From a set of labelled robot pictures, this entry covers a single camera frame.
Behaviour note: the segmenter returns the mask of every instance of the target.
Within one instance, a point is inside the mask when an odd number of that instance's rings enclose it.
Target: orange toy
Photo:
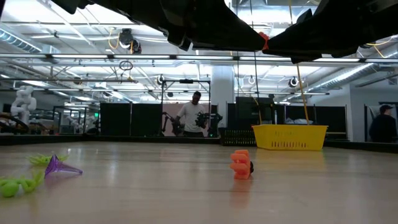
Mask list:
[[[254,171],[253,163],[250,162],[249,151],[247,150],[236,150],[234,154],[231,154],[233,161],[229,167],[235,171],[235,179],[246,180],[250,177],[250,174]]]

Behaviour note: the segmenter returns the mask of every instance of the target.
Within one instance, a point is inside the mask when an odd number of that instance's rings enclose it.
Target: white t-shirt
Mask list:
[[[177,113],[177,116],[182,118],[185,116],[185,127],[184,131],[189,131],[193,133],[201,132],[201,127],[197,126],[195,120],[198,118],[198,113],[205,113],[205,107],[197,104],[193,105],[191,102],[185,103],[181,110]]]

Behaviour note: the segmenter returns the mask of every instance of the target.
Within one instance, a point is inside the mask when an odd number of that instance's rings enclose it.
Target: ceiling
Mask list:
[[[303,1],[296,0],[292,3],[293,21],[304,11],[317,8],[316,0]],[[275,36],[283,32],[290,24],[290,12],[288,0],[239,0],[238,6],[236,0],[226,0],[227,6],[243,21],[248,24],[254,24],[254,29],[258,32],[262,31],[266,34]],[[221,51],[192,51],[187,52],[180,50],[178,47],[169,44],[163,34],[145,25],[137,25],[130,22],[126,17],[113,11],[105,9],[98,5],[87,6],[86,9],[78,9],[74,15],[71,15],[58,7],[53,2],[46,3],[37,0],[7,0],[4,6],[1,22],[2,26],[13,30],[24,40],[38,45],[49,45],[59,50],[62,54],[130,54],[129,49],[118,47],[116,45],[118,33],[122,28],[131,28],[134,38],[136,38],[142,46],[142,55],[234,55],[234,56],[254,56],[250,52],[221,52]],[[331,28],[338,30],[338,25]],[[396,44],[396,38],[387,38],[380,40],[382,43],[388,40],[388,43],[379,46],[379,50],[387,49]],[[27,52],[8,44],[0,42],[0,53],[19,53]],[[359,49],[358,52],[350,57],[361,58],[377,55],[376,50]],[[256,53],[257,57],[266,57],[261,52]],[[8,70],[9,61],[0,62],[2,72],[8,72],[9,77],[19,78],[43,78],[49,75],[55,75],[56,78],[75,78],[83,79],[107,79],[114,80],[116,78],[127,78],[128,76],[137,80],[139,83],[108,82],[106,88],[120,90],[158,90],[156,80],[160,75],[168,80],[179,80],[189,78],[192,80],[209,80],[212,76],[212,67],[219,65],[220,62],[206,60],[130,60],[134,64],[131,71],[118,70],[121,60],[113,60],[112,62],[104,62],[100,59],[62,59],[58,64],[51,64],[42,60],[31,58],[15,58],[10,59],[14,63],[28,66],[31,71],[19,70],[22,73],[12,73]],[[286,62],[258,63],[257,66],[253,62],[238,63],[230,62],[229,66],[233,66],[236,78],[239,80],[235,84],[235,90],[238,91],[255,91],[256,84],[251,84],[249,79],[257,75],[259,91],[297,91],[292,90],[288,86],[288,80],[297,76],[297,68],[295,65]],[[357,63],[303,63],[300,66],[300,74],[303,78],[305,86],[310,86],[322,78],[335,73],[345,67],[355,67]],[[50,83],[51,86],[64,86],[65,88],[93,88],[95,82],[84,82],[82,85],[71,83]],[[187,85],[176,83],[169,90],[200,90],[203,99],[208,98],[203,87],[199,84]],[[92,94],[93,98],[102,98],[99,93]],[[191,93],[179,94],[176,100],[188,100]],[[114,100],[124,101],[148,101],[158,102],[159,93],[130,92],[123,93],[121,99]]]

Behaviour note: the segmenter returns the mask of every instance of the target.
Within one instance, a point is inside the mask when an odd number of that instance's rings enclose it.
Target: white pillar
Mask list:
[[[211,73],[212,105],[218,105],[218,113],[223,117],[218,127],[226,127],[226,104],[234,103],[234,71],[232,66],[214,66]]]

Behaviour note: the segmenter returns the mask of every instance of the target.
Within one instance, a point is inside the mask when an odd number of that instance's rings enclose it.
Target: purple cone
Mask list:
[[[51,157],[51,160],[49,162],[49,165],[45,169],[45,175],[44,178],[49,175],[52,172],[76,172],[79,174],[82,174],[83,171],[81,169],[74,168],[70,165],[64,164],[62,161],[60,161],[57,157],[57,155],[53,155]]]

